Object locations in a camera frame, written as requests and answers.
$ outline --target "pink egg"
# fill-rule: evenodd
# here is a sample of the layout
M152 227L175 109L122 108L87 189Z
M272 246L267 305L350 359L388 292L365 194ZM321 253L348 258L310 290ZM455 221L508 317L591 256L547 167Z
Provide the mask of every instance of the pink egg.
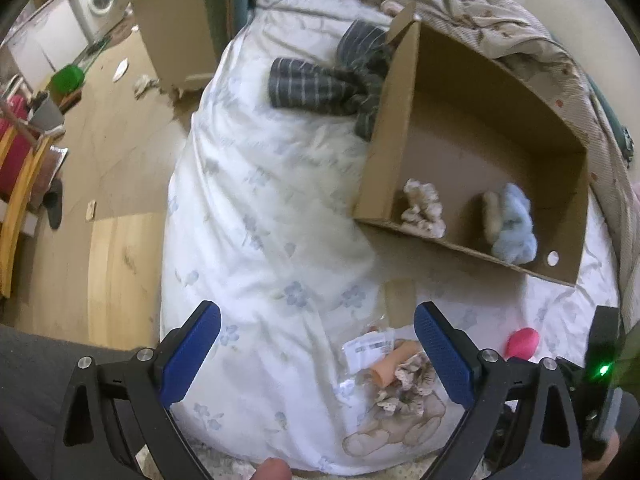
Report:
M540 334L536 330L530 327L521 328L507 339L504 358L519 357L520 359L529 360L536 353L539 342Z

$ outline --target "black device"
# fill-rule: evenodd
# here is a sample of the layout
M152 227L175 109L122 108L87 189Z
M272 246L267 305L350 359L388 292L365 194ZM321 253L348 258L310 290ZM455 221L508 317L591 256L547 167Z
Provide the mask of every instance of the black device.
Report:
M580 479L585 453L596 460L606 448L603 421L617 415L610 370L618 322L617 309L597 307L583 369L560 358L504 361L492 349L479 350L435 304L419 305L418 339L450 398L466 409L422 480L466 480L483 456L492 458L492 478ZM105 365L80 359L56 433L53 480L144 478L124 439L115 399L130 402L165 480L210 479L168 408L186 394L220 324L218 307L204 301L156 350ZM514 413L505 409L508 400L518 401Z

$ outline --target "washing machine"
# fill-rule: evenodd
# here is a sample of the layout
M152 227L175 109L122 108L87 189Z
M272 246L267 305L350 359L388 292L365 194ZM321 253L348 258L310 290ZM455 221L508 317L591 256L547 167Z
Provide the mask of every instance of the washing machine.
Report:
M122 19L126 0L69 0L89 44L101 40Z

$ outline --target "beige blanket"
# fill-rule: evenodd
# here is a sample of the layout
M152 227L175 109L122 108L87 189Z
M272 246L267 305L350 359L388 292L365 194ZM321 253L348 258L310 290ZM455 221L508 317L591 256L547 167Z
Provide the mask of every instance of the beige blanket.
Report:
M591 187L619 263L622 319L640 319L640 207L609 122L583 70L535 16L512 0L362 0L388 14L416 2L431 27L501 63L543 98L588 147Z

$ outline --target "dark striped clothing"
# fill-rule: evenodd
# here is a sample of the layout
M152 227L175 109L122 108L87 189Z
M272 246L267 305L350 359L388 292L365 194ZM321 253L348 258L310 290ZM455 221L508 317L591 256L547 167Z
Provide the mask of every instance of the dark striped clothing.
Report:
M336 68L275 59L269 74L271 105L331 115L357 114L355 133L370 140L392 55L384 30L356 20L338 44Z

